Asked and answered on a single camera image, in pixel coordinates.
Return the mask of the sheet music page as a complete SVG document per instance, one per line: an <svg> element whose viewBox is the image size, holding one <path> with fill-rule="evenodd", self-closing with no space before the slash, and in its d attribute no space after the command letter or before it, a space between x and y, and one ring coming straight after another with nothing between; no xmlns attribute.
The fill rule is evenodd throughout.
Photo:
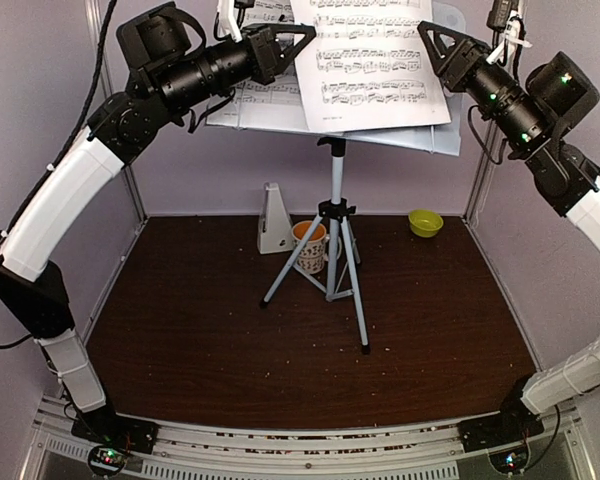
<svg viewBox="0 0 600 480"><path fill-rule="evenodd" d="M297 23L316 31L295 60L310 131L447 124L439 80L418 32L429 1L294 1Z"/></svg>
<svg viewBox="0 0 600 480"><path fill-rule="evenodd" d="M256 1L242 27L259 23L294 24L290 1ZM207 126L308 133L294 63L274 83L240 83L231 103L211 114Z"/></svg>

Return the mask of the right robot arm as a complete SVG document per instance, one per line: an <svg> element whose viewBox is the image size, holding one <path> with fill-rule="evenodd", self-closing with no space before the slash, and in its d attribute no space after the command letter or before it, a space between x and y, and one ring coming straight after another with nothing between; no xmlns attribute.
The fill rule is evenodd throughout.
<svg viewBox="0 0 600 480"><path fill-rule="evenodd" d="M521 84L490 59L486 43L427 21L418 32L443 86L473 99L481 116L503 134L510 159L524 161L544 200L600 252L600 167L564 140L600 100L591 80L559 52ZM600 336L559 364L519 379L498 413L460 422L464 448L537 435L542 413L599 386Z"/></svg>

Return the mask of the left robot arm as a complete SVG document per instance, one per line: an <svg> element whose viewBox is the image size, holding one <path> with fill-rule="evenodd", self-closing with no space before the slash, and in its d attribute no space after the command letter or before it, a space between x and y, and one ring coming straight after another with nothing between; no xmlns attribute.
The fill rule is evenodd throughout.
<svg viewBox="0 0 600 480"><path fill-rule="evenodd" d="M193 46L203 27L174 2L120 25L129 78L100 106L85 104L56 159L0 234L0 300L51 362L90 437L112 445L133 435L115 411L75 329L51 254L97 193L168 124L195 129L195 107L232 100L246 80L269 85L315 38L309 25L259 23L214 45Z"/></svg>

